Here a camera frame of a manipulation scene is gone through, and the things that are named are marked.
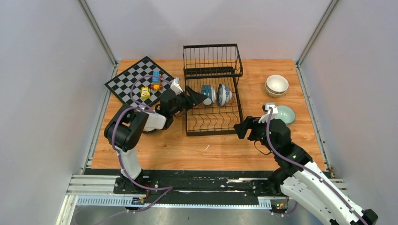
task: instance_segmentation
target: light green plate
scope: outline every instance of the light green plate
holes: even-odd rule
[[[281,119],[285,122],[286,125],[290,125],[296,119],[296,114],[294,111],[285,105],[278,105],[278,115],[275,116],[275,119]]]

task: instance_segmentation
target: black metal dish rack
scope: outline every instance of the black metal dish rack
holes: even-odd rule
[[[200,104],[185,113],[187,136],[235,134],[234,125],[243,121],[237,84],[243,75],[237,44],[185,45],[185,87],[201,93],[202,85],[211,85],[217,92],[220,83],[232,91],[231,100],[218,106]]]

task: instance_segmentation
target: black and white robotic arm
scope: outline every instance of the black and white robotic arm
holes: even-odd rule
[[[136,179],[142,172],[136,145],[143,132],[167,129],[174,115],[199,105],[207,98],[188,86],[186,89],[189,95],[179,86],[179,79],[175,79],[171,89],[163,92],[155,112],[131,110],[122,115],[130,107],[125,105],[107,125],[104,134],[111,143],[116,121],[122,116],[115,133],[115,147],[124,165],[121,171],[124,176],[127,172],[132,179]],[[247,139],[261,142],[275,155],[280,168],[268,177],[272,193],[282,193],[296,200],[325,225],[375,225],[378,219],[375,212],[363,210],[345,196],[324,175],[311,156],[291,141],[290,129],[282,120],[275,119],[278,114],[275,104],[267,103],[263,110],[263,116],[248,116],[234,128],[240,139],[251,129]]]

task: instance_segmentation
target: chessboard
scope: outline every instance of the chessboard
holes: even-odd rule
[[[171,82],[174,79],[164,69],[152,61],[152,59],[150,59],[148,56],[145,56],[136,64],[132,65],[128,69],[121,72],[118,76],[105,83],[105,86],[124,104],[131,105],[132,107],[138,107],[137,103],[131,99],[131,87],[139,78],[142,78],[145,75],[153,75],[153,72],[159,72],[159,74],[168,82]],[[149,106],[152,106],[159,100],[161,94],[170,88],[170,85],[167,82],[162,81],[161,84],[163,85],[163,89],[151,90],[150,98],[141,99],[141,88],[151,88],[151,84],[152,77],[146,77],[138,81],[132,91],[133,98],[139,102],[143,102]]]

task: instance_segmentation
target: wooden tabletop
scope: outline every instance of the wooden tabletop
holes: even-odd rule
[[[138,60],[122,60],[118,74]],[[184,87],[182,60],[154,60],[174,77],[181,78]],[[275,102],[287,105],[296,114],[296,120],[289,126],[292,141],[306,150],[325,170],[320,148],[308,113],[300,82],[292,60],[242,60],[244,73],[239,79],[238,90],[243,116],[262,116],[262,104]],[[264,83],[273,74],[284,76],[289,89],[281,98],[271,98],[265,93]],[[116,153],[104,137],[104,129],[122,103],[111,94],[100,137],[94,153],[92,168],[120,168]],[[257,143],[260,150],[267,152]],[[142,134],[137,145],[138,160],[144,169],[178,170],[275,170],[279,166],[274,156],[264,156],[253,142],[238,139],[237,135],[214,135],[187,137],[184,116],[174,118],[167,130],[154,134]]]

